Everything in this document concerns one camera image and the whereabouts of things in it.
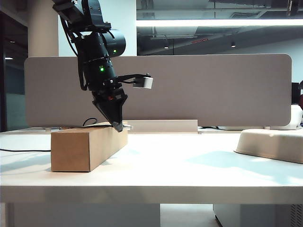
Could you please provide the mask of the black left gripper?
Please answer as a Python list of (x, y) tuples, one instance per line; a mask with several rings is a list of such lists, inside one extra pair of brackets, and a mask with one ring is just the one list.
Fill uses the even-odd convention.
[(92, 91), (94, 106), (103, 114), (117, 132), (123, 131), (123, 104), (128, 98), (122, 83), (110, 84)]

